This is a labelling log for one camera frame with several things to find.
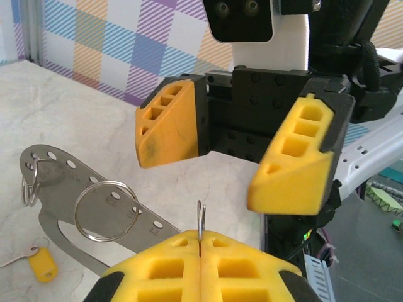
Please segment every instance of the keychain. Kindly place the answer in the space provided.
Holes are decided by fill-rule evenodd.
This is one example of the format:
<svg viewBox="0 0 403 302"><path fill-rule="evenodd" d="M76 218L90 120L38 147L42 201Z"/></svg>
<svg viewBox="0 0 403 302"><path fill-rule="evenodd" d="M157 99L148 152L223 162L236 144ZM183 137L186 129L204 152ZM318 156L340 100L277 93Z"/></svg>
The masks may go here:
<svg viewBox="0 0 403 302"><path fill-rule="evenodd" d="M40 239L47 241L46 247L38 246L37 242ZM45 237L38 238L33 244L29 245L22 253L17 255L14 259L7 261L0 265L0 267L7 266L15 261L28 258L31 268L35 274L35 277L40 282L49 282L53 280L57 275L57 265L49 252L49 240Z"/></svg>

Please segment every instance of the checkered backdrop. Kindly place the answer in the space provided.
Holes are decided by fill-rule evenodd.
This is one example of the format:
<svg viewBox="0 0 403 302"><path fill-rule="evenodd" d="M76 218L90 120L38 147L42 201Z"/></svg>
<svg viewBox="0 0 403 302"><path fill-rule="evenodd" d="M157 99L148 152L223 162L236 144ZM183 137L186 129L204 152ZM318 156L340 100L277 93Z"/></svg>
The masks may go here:
<svg viewBox="0 0 403 302"><path fill-rule="evenodd" d="M202 0L44 1L45 67L139 105L166 76L232 68Z"/></svg>
<svg viewBox="0 0 403 302"><path fill-rule="evenodd" d="M0 0L0 65L24 59L18 0Z"/></svg>

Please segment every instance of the camera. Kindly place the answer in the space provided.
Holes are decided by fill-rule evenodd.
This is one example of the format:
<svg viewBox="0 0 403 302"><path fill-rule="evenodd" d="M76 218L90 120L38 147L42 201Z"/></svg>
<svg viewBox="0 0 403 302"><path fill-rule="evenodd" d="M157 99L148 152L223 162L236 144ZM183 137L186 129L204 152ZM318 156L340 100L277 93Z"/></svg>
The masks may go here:
<svg viewBox="0 0 403 302"><path fill-rule="evenodd" d="M273 37L269 0L203 0L214 39L268 42Z"/></svg>

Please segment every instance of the green object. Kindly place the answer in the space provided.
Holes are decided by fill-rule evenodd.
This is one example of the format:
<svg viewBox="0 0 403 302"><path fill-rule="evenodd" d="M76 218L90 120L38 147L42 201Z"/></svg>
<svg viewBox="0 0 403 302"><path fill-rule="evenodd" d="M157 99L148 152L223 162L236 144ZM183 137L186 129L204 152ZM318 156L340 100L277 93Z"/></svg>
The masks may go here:
<svg viewBox="0 0 403 302"><path fill-rule="evenodd" d="M393 211L397 215L403 213L403 207L382 189L368 187L366 195L384 211Z"/></svg>
<svg viewBox="0 0 403 302"><path fill-rule="evenodd" d="M400 228L402 227L402 222L400 220L395 220L392 223L392 228L400 232Z"/></svg>

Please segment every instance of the white marble table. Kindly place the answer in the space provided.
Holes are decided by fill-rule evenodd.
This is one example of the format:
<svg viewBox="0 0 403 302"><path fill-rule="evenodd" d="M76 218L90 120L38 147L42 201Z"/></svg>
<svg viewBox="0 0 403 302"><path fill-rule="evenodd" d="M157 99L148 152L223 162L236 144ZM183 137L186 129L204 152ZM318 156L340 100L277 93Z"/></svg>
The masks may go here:
<svg viewBox="0 0 403 302"><path fill-rule="evenodd" d="M206 228L259 247L259 216L245 207L256 164L212 152L177 164L141 169L134 148L135 107L29 62L0 67L0 262L45 237L40 202L21 202L20 155L34 144L69 152L107 179L133 188L139 201L180 230L196 228L196 201L207 205ZM61 225L81 249L108 265L133 253L93 243ZM0 269L0 301L82 301L98 276L55 244L59 275L38 282L26 259Z"/></svg>

